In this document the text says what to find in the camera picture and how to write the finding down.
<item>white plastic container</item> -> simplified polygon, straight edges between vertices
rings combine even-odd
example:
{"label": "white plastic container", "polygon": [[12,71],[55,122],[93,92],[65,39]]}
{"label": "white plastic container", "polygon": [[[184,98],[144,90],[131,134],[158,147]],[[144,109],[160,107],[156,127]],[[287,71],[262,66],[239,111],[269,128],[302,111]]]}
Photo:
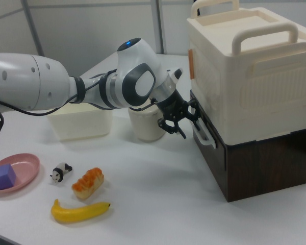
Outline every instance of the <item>white plastic container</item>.
{"label": "white plastic container", "polygon": [[[150,101],[148,100],[143,105],[134,107],[134,109],[143,108],[149,104]],[[165,131],[158,126],[158,120],[163,117],[163,114],[156,105],[143,111],[128,109],[128,113],[135,136],[138,139],[143,141],[155,141],[165,134]]]}
{"label": "white plastic container", "polygon": [[197,16],[231,2],[196,1],[189,23],[192,91],[228,145],[306,129],[306,28],[264,8]]}
{"label": "white plastic container", "polygon": [[86,103],[67,104],[47,118],[61,141],[74,140],[107,135],[111,129],[112,111]]}

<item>white table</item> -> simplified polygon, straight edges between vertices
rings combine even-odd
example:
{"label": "white table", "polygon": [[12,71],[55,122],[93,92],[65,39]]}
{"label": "white table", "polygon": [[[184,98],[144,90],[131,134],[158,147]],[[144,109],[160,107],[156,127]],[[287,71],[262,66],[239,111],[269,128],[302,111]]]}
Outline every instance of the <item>white table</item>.
{"label": "white table", "polygon": [[[184,69],[177,87],[188,100],[187,57],[159,58],[166,69]],[[83,77],[116,65],[113,54]],[[4,114],[0,160],[28,152],[39,157],[41,169],[25,188],[0,195],[0,237],[22,245],[306,244],[306,185],[227,203],[188,121],[180,123],[187,139],[165,134],[144,143],[134,136],[127,109],[113,113],[109,135],[63,143],[46,117]],[[74,170],[54,185],[49,175],[63,161]],[[106,180],[80,202],[71,185],[95,166],[103,170]],[[50,214],[56,198],[63,207],[99,201],[112,205],[102,216],[62,225]]]}

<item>bread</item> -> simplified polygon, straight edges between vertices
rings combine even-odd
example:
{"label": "bread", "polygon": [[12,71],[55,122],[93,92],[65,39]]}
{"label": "bread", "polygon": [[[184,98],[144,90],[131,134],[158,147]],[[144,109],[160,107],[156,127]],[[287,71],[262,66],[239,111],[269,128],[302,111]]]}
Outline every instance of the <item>bread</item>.
{"label": "bread", "polygon": [[102,174],[102,170],[95,167],[88,170],[81,179],[71,186],[71,188],[78,198],[86,199],[99,188],[103,180],[104,175]]}

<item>plate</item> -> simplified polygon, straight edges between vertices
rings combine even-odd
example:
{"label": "plate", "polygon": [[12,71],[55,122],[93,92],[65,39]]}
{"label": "plate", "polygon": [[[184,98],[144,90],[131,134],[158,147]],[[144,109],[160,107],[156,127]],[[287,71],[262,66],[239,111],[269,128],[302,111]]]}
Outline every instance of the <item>plate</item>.
{"label": "plate", "polygon": [[15,185],[11,188],[0,190],[0,193],[18,190],[29,184],[40,170],[40,160],[29,153],[21,153],[7,157],[0,161],[0,166],[11,164],[16,173]]}

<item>toy banana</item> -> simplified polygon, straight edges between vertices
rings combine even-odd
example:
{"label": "toy banana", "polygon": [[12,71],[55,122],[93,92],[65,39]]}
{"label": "toy banana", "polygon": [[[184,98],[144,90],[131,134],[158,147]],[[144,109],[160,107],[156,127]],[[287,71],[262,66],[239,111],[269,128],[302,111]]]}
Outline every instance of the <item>toy banana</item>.
{"label": "toy banana", "polygon": [[51,208],[51,214],[59,222],[78,222],[85,219],[93,218],[105,213],[110,207],[110,203],[99,202],[81,208],[62,208],[59,200],[55,199],[55,203]]}

